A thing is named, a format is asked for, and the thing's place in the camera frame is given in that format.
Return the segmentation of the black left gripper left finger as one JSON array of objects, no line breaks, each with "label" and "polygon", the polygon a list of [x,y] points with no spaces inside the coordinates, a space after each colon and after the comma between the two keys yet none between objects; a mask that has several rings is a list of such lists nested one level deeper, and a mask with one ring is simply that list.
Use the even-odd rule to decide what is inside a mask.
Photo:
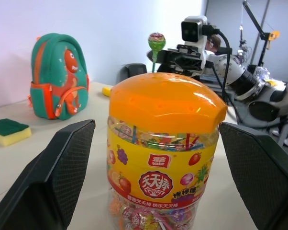
[{"label": "black left gripper left finger", "polygon": [[57,131],[0,202],[0,230],[67,230],[86,176],[93,119]]}]

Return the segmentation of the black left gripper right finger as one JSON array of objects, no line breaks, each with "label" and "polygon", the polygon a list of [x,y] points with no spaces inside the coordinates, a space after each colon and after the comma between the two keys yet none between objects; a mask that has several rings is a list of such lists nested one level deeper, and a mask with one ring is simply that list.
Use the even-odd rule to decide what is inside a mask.
[{"label": "black left gripper right finger", "polygon": [[268,134],[219,126],[236,188],[258,230],[288,230],[288,154]]}]

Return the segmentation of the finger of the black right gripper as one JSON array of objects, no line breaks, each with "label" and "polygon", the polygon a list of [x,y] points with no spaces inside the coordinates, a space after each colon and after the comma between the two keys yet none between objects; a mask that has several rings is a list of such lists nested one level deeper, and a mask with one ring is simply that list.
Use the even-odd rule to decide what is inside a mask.
[{"label": "finger of the black right gripper", "polygon": [[161,50],[157,53],[155,60],[153,59],[154,53],[152,50],[148,51],[146,56],[150,61],[156,64],[169,64],[170,63],[170,54],[167,50]]}]

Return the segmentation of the green lollipop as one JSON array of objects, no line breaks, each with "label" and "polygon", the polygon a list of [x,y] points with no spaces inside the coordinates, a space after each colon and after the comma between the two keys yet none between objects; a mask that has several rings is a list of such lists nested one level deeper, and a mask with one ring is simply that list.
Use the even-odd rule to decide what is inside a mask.
[{"label": "green lollipop", "polygon": [[152,50],[152,72],[155,72],[155,64],[157,61],[158,53],[165,47],[166,39],[163,34],[155,32],[151,33],[148,37],[148,44]]}]

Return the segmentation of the orange plastic jar lid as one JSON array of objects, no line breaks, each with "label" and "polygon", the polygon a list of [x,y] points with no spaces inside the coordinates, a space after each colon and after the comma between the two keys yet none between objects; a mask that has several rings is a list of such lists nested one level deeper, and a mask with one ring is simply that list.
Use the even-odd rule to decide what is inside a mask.
[{"label": "orange plastic jar lid", "polygon": [[146,73],[113,86],[109,115],[156,133],[212,133],[227,105],[209,87],[174,73]]}]

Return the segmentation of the clear plastic lollipop jar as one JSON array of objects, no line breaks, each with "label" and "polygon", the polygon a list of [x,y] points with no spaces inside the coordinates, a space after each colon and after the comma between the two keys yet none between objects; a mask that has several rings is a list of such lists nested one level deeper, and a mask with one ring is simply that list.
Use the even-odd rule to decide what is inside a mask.
[{"label": "clear plastic lollipop jar", "polygon": [[144,131],[108,118],[107,178],[109,204],[118,198],[115,230],[123,230],[122,212],[135,209],[143,230],[191,230],[204,194],[219,132],[169,134]]}]

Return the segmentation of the person with dark hair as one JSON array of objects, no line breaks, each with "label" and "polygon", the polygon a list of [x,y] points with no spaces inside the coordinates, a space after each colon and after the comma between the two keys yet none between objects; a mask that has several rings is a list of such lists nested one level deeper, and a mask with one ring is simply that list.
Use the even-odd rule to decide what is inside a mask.
[{"label": "person with dark hair", "polygon": [[211,35],[207,37],[207,43],[205,46],[206,50],[215,53],[220,48],[220,46],[221,46],[221,39],[217,35]]}]

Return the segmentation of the black chair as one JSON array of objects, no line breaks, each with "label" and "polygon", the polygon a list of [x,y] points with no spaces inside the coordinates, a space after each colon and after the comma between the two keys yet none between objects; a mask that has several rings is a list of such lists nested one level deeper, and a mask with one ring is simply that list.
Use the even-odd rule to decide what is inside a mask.
[{"label": "black chair", "polygon": [[147,73],[147,68],[143,63],[130,63],[123,65],[117,74],[116,84],[127,78],[144,73]]}]

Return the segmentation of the yellow green sponge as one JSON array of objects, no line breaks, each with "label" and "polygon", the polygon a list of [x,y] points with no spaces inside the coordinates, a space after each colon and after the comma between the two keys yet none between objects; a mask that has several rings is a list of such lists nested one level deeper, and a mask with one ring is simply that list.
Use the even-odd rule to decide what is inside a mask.
[{"label": "yellow green sponge", "polygon": [[0,119],[0,145],[9,146],[32,135],[28,125],[10,119]]}]

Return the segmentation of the orange wrapped lollipop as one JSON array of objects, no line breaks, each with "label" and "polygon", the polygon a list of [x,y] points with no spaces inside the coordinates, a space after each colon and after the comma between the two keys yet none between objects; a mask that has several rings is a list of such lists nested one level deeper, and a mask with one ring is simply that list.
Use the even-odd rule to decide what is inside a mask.
[{"label": "orange wrapped lollipop", "polygon": [[110,214],[112,214],[113,216],[116,216],[119,214],[120,212],[120,208],[121,208],[122,204],[120,202],[120,200],[118,198],[113,198],[112,201],[109,204],[109,212]]}]

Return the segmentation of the black stand with orange clamp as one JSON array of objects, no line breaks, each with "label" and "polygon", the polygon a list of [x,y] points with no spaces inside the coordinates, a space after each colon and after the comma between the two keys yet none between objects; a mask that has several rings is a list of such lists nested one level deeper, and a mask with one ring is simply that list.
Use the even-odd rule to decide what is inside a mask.
[{"label": "black stand with orange clamp", "polygon": [[[256,39],[255,47],[253,49],[253,55],[251,57],[250,64],[247,67],[247,69],[249,71],[252,71],[252,73],[254,73],[254,70],[255,70],[256,67],[262,67],[264,65],[264,57],[265,57],[265,54],[266,54],[268,43],[270,42],[269,38],[272,35],[272,33],[264,32],[264,30],[263,30],[263,26],[264,26],[264,23],[265,23],[265,19],[266,19],[266,15],[267,15],[267,11],[268,11],[268,7],[270,5],[270,2],[271,2],[271,0],[267,0],[265,11],[264,11],[264,14],[263,14],[263,18],[261,20],[261,23],[259,24],[258,20],[254,16],[252,10],[250,9],[249,2],[247,0],[243,0],[243,8],[245,9],[246,13],[248,14],[248,16],[250,17],[252,23],[254,24],[254,26],[256,27],[256,29],[258,31],[258,36],[257,36],[257,39]],[[264,45],[263,45],[263,48],[262,48],[262,51],[261,51],[261,55],[260,55],[259,61],[255,65],[255,64],[253,64],[253,59],[254,59],[254,56],[255,56],[255,52],[256,52],[256,49],[257,49],[257,46],[258,46],[259,39],[264,41]]]}]

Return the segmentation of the pink wrapped lollipop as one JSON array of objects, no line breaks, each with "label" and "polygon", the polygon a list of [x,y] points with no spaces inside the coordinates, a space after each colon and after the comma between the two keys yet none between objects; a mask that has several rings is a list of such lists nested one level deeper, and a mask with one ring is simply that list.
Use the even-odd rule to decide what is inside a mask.
[{"label": "pink wrapped lollipop", "polygon": [[142,217],[135,209],[127,207],[122,212],[123,230],[143,230]]}]

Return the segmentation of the green dinosaur backpack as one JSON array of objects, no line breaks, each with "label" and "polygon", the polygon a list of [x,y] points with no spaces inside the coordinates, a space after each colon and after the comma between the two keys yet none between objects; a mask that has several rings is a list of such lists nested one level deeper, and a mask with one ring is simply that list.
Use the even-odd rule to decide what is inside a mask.
[{"label": "green dinosaur backpack", "polygon": [[67,120],[87,106],[89,76],[76,39],[57,33],[37,38],[31,67],[29,101],[37,117]]}]

